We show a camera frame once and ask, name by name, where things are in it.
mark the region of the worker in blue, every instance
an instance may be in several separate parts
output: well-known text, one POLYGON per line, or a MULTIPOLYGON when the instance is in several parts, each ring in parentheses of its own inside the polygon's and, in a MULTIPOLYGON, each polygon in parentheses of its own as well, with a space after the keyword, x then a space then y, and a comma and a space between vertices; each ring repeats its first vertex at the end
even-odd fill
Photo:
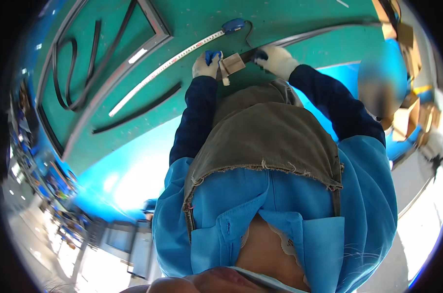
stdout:
POLYGON ((220 57, 207 65, 204 56, 154 211, 166 278, 125 292, 354 291, 396 233, 381 125, 339 81, 280 47, 254 60, 277 80, 217 102, 220 57), (331 121, 339 143, 290 85, 331 121))

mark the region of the blue work jacket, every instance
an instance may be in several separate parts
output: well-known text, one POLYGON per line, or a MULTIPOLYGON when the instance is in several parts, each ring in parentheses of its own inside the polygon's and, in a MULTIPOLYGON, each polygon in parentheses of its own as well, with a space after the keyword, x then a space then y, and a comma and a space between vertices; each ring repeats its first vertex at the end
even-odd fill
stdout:
POLYGON ((381 125, 339 81, 307 65, 298 66, 289 82, 331 120, 339 138, 341 216, 333 217, 331 191, 317 180, 236 168, 209 175, 195 190, 190 244, 182 212, 184 179, 212 129, 217 86, 211 77, 197 77, 186 92, 188 107, 153 218, 157 259, 166 276, 234 266, 241 236, 256 213, 292 239, 312 292, 351 292, 386 256, 397 204, 381 125))

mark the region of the navy blue sleeve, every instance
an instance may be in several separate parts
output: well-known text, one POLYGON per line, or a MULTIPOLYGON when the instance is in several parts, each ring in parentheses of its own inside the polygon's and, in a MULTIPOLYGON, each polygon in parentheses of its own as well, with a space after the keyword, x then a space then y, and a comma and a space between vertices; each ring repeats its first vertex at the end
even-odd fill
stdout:
POLYGON ((289 83, 306 97, 332 123, 339 141, 352 136, 370 136, 386 147, 383 127, 338 80, 319 73, 308 65, 299 65, 290 74, 289 83))
POLYGON ((183 112, 169 153, 169 165, 182 157, 194 158, 210 131, 216 108, 217 81, 210 76, 198 76, 186 91, 187 108, 183 112))

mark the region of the tape measure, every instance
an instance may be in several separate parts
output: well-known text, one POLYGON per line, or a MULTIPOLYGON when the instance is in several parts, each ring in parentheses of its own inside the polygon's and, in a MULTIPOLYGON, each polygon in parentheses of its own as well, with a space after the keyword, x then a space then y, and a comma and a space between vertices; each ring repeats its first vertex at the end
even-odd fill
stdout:
POLYGON ((181 60, 184 56, 188 55, 193 50, 207 44, 210 41, 213 41, 216 38, 219 38, 225 34, 240 30, 244 27, 244 20, 241 18, 236 18, 233 20, 230 20, 229 22, 225 23, 221 26, 221 30, 204 38, 201 39, 199 42, 193 44, 192 46, 184 49, 181 51, 178 55, 172 57, 170 60, 166 61, 158 67, 154 72, 150 73, 147 77, 145 77, 139 84, 137 84, 125 97, 109 112, 109 116, 114 116, 122 107, 138 92, 144 87, 146 84, 148 84, 150 81, 152 81, 156 76, 158 76, 161 72, 163 72, 166 68, 170 67, 174 63, 181 60))

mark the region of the green work table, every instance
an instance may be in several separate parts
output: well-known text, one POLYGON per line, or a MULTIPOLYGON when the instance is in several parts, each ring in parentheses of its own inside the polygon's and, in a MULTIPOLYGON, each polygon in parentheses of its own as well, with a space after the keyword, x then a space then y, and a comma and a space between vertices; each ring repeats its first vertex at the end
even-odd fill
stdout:
MULTIPOLYGON (((42 43, 43 48, 49 49, 57 30, 75 2, 76 0, 69 0, 60 10, 48 36, 42 43)), ((192 65, 203 51, 220 50, 227 57, 236 52, 241 54, 250 50, 244 41, 249 31, 247 24, 242 30, 221 36, 176 62, 144 86, 115 116, 108 116, 109 111, 148 74, 180 51, 219 31, 225 22, 234 18, 252 21, 253 32, 250 35, 250 42, 254 47, 257 47, 330 25, 349 21, 377 21, 378 19, 371 0, 348 0, 348 7, 334 0, 220 0, 197 1, 197 4, 195 2, 188 0, 152 1, 173 38, 138 64, 113 89, 91 116, 65 160, 76 174, 82 173, 102 157, 132 139, 181 115, 185 108, 184 93, 192 80, 192 65), (115 122, 151 103, 178 82, 181 82, 182 90, 157 108, 119 127, 99 134, 92 134, 93 129, 115 122)), ((78 44, 77 63, 70 86, 72 101, 79 96, 84 88, 95 20, 102 20, 95 63, 97 67, 117 34, 129 3, 130 0, 89 0, 67 30, 66 36, 76 38, 78 44)), ((100 78, 93 85, 87 103, 119 65, 153 35, 154 31, 137 5, 115 53, 100 78)), ((313 67, 326 67, 357 62, 368 48, 383 40, 381 28, 357 26, 329 32, 290 45, 287 49, 301 63, 313 67)), ((33 85, 35 88, 33 91, 35 93, 39 83, 38 73, 44 66, 46 54, 47 50, 40 52, 34 69, 33 85)), ((60 51, 57 59, 58 80, 62 95, 71 57, 71 45, 68 44, 60 51)), ((52 72, 49 72, 46 79, 42 107, 55 137, 65 147, 83 111, 72 112, 62 109, 55 95, 52 72)), ((248 63, 246 68, 230 75, 230 86, 224 87, 220 82, 219 96, 223 97, 249 85, 260 84, 272 79, 274 79, 273 75, 259 70, 253 63, 248 63)))

